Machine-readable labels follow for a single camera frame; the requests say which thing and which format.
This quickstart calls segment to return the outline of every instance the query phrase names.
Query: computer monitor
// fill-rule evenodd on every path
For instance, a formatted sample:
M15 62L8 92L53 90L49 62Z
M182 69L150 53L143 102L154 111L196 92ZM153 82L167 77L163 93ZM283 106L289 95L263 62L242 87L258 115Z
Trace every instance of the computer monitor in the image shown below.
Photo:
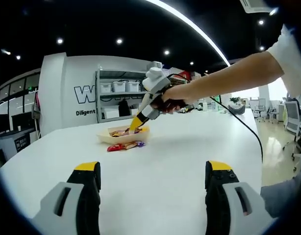
M18 126L21 127L21 130L34 128L34 119L32 119L32 112L17 114L12 116L12 125L13 130L18 130Z
M10 122L8 114L0 114L0 133L10 130Z

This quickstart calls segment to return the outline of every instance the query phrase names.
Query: person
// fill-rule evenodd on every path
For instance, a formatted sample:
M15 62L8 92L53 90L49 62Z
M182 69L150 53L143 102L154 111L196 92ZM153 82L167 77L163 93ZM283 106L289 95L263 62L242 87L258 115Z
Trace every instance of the person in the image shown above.
M301 95L301 53L294 35L283 26L278 41L265 52L252 54L234 65L201 77L189 84L168 89L162 96L183 99L190 104L208 96L263 86L282 78L292 97ZM169 113L179 107L169 107ZM293 199L301 182L301 172L292 180L262 187L261 196L272 217L279 217Z

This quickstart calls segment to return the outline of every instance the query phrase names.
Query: curved light strip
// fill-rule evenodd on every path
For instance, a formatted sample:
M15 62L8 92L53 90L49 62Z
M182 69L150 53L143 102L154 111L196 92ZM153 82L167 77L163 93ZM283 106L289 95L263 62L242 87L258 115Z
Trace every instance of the curved light strip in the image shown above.
M149 1L167 11L177 16L179 19L183 20L185 23L187 23L189 26L191 26L197 33L199 33L205 40L214 48L214 50L219 54L219 56L224 60L224 62L227 64L227 66L230 66L229 61L225 57L225 55L222 53L222 51L216 46L216 44L213 42L213 40L210 39L210 37L207 36L206 33L203 32L196 24L194 24L190 19L188 19L186 16L175 10L173 7L163 3L160 0L146 0Z

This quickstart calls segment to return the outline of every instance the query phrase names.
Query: white table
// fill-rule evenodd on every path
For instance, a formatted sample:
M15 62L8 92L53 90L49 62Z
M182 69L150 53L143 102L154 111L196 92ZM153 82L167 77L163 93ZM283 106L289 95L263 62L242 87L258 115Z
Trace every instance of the white table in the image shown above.
M250 109L241 119L257 132ZM104 235L205 233L205 162L229 164L258 193L261 153L256 137L228 114L194 112L149 121L146 146L107 152L96 133L129 125L121 120L54 131L0 170L16 205L27 217L40 200L68 179L80 163L101 165L100 231Z

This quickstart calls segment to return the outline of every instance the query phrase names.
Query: black ceiling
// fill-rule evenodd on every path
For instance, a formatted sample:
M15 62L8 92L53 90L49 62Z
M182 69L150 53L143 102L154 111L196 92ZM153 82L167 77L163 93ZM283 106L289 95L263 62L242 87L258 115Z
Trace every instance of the black ceiling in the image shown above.
M278 14L246 14L239 0L163 2L196 23L228 60L258 52L260 45L271 46L282 26ZM197 32L145 0L5 0L0 4L0 85L40 68L44 55L59 52L156 60L200 73L224 67ZM263 26L258 25L259 19L265 20ZM62 45L57 45L58 37L64 39ZM124 40L120 46L119 37ZM163 54L165 49L170 50L169 56Z

